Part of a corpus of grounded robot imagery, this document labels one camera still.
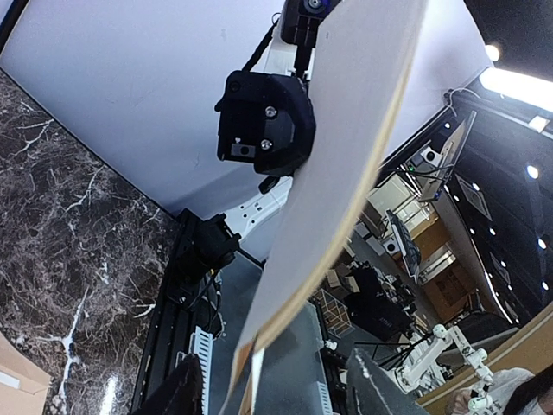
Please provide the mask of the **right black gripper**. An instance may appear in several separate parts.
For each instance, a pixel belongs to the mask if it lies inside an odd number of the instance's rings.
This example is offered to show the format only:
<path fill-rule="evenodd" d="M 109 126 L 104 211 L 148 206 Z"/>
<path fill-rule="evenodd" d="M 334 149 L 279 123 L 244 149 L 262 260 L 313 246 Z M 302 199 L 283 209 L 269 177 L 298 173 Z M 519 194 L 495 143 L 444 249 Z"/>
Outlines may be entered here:
<path fill-rule="evenodd" d="M 250 163 L 260 175 L 292 176 L 311 154 L 314 108 L 299 78 L 234 71 L 215 111 L 221 161 Z"/>

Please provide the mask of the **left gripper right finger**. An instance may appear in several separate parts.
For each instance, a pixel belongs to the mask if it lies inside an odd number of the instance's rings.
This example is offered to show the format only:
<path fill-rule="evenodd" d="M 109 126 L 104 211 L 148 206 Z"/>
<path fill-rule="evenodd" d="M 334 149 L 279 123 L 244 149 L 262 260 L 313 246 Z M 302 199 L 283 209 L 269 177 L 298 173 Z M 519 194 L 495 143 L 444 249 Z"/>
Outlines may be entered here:
<path fill-rule="evenodd" d="M 422 415 L 423 408 L 397 385 L 363 348 L 353 348 L 346 362 L 348 414 Z"/>

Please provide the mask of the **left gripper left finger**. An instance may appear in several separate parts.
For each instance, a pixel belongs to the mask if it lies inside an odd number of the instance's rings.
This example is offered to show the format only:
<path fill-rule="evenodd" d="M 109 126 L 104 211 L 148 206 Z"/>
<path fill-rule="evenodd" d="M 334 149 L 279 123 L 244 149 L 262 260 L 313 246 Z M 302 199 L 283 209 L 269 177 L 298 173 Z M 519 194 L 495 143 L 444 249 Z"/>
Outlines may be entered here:
<path fill-rule="evenodd" d="M 202 414 L 201 395 L 202 375 L 199 359 L 194 354 L 187 354 L 134 414 Z"/>

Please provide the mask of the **brown paper envelope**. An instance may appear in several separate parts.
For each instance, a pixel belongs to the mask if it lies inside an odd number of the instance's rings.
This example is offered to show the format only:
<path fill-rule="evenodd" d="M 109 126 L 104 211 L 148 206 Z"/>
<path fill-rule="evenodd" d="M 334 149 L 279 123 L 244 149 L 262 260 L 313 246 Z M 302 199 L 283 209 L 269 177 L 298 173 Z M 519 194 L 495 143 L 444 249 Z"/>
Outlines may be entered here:
<path fill-rule="evenodd" d="M 1 415 L 41 415 L 51 377 L 1 335 Z"/>

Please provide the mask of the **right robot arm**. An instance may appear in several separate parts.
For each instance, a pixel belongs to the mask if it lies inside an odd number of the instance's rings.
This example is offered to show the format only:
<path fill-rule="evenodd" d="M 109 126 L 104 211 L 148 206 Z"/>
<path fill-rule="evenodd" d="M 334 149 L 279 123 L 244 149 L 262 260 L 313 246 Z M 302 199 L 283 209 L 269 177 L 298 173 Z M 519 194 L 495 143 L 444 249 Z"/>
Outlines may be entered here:
<path fill-rule="evenodd" d="M 183 211 L 185 227 L 167 295 L 184 308 L 203 296 L 200 284 L 212 284 L 234 260 L 240 240 L 283 206 L 291 177 L 308 160 L 315 139 L 307 84 L 294 76 L 234 71 L 215 110 L 219 160 L 249 163 L 264 180 L 258 195 L 208 220 Z"/>

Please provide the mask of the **bright ceiling light panel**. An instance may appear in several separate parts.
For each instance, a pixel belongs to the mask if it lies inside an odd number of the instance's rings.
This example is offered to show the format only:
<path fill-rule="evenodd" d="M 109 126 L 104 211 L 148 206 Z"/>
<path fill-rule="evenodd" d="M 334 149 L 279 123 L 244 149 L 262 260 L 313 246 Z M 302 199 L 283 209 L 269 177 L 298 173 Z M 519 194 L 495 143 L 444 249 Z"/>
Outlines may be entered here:
<path fill-rule="evenodd" d="M 479 76 L 485 89 L 552 112 L 552 83 L 530 75 L 489 67 Z"/>

